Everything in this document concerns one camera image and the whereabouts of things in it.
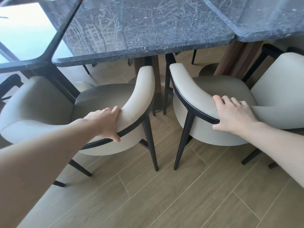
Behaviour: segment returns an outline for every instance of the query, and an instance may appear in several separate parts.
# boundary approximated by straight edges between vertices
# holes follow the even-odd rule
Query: black chair leg
[[[179,147],[178,147],[178,151],[177,151],[177,155],[176,155],[176,159],[175,159],[175,163],[174,163],[174,170],[177,170],[179,161],[180,161],[181,156],[184,152],[185,146],[186,146],[187,141],[189,139],[189,134],[190,134],[190,131],[191,131],[191,128],[192,128],[194,118],[195,118],[194,114],[189,113],[189,112],[187,113],[183,133],[181,134],[181,140],[179,142]]]
[[[92,174],[87,171],[85,168],[83,168],[81,165],[79,165],[77,162],[75,162],[73,159],[69,162],[69,164],[74,167],[75,169],[79,170],[80,172],[84,173],[86,176],[92,176]]]
[[[256,59],[256,61],[253,63],[253,65],[250,67],[250,69],[248,70],[248,72],[245,74],[245,76],[243,77],[242,81],[246,82],[251,75],[256,71],[256,69],[262,64],[262,62],[265,60],[265,58],[268,55],[266,53],[261,53],[260,56]]]
[[[255,158],[257,155],[259,155],[260,153],[262,153],[262,151],[260,151],[259,149],[255,149],[251,154],[249,154],[243,161],[242,164],[245,165],[247,164],[249,161],[251,161],[253,158]]]
[[[169,70],[169,65],[167,63],[166,64],[166,76],[165,76],[164,109],[163,109],[164,115],[166,115],[166,111],[167,111],[169,87],[170,87],[170,70]]]
[[[90,72],[89,72],[89,70],[88,70],[88,68],[86,67],[86,65],[82,65],[82,66],[83,66],[83,68],[86,70],[87,74],[88,74],[88,75],[91,75]]]
[[[191,61],[192,65],[194,64],[195,55],[196,55],[196,49],[193,51],[193,56],[192,56],[192,61]]]
[[[62,183],[62,182],[60,182],[60,181],[57,181],[57,180],[54,181],[53,185],[55,185],[55,186],[60,186],[60,187],[65,187],[65,184],[64,184],[64,183]]]
[[[155,171],[158,171],[158,165],[157,165],[157,159],[156,159],[156,153],[155,153],[155,147],[154,147],[154,141],[153,141],[153,135],[152,135],[152,129],[151,129],[151,124],[150,124],[150,118],[149,116],[146,117],[146,119],[142,122],[143,130],[145,131],[146,139],[147,139],[147,144],[142,145],[148,145],[148,149],[150,151],[154,169]]]
[[[268,165],[269,169],[273,169],[273,168],[275,168],[275,167],[277,167],[277,166],[278,166],[278,164],[277,164],[276,162],[272,162],[272,163],[270,163],[270,164]]]

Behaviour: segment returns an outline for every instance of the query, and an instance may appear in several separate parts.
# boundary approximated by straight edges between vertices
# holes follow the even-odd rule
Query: marble tabletop
[[[79,3],[56,0],[0,7],[0,73],[51,62]]]
[[[231,29],[202,0],[84,0],[52,59],[75,66],[227,45]]]
[[[304,34],[304,0],[203,0],[241,42]]]

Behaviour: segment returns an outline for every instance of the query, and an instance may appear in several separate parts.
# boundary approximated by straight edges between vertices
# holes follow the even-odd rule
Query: table
[[[236,34],[215,75],[242,78],[263,40],[304,34],[304,0],[203,0]]]
[[[52,61],[66,67],[139,58],[137,72],[152,60],[157,109],[157,55],[227,45],[234,36],[202,0],[84,0],[60,43],[70,53],[58,49]]]
[[[51,57],[79,5],[79,0],[56,0],[0,7],[0,73],[45,76],[75,101],[78,90]]]

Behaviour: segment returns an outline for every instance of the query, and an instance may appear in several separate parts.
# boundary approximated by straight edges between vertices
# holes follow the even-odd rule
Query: hand
[[[242,136],[252,124],[258,122],[245,101],[238,102],[235,98],[214,95],[219,124],[212,125],[214,130],[221,130]]]
[[[119,111],[118,106],[115,106],[112,111],[110,108],[105,108],[89,113],[84,119],[89,121],[96,136],[111,138],[114,142],[120,142],[120,137],[115,132],[115,122]]]

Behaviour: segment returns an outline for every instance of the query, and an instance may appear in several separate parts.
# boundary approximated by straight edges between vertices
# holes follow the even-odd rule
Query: forearm
[[[87,121],[81,119],[59,131],[0,150],[0,227],[16,227],[93,137]]]
[[[304,187],[304,136],[255,122],[240,134]]]

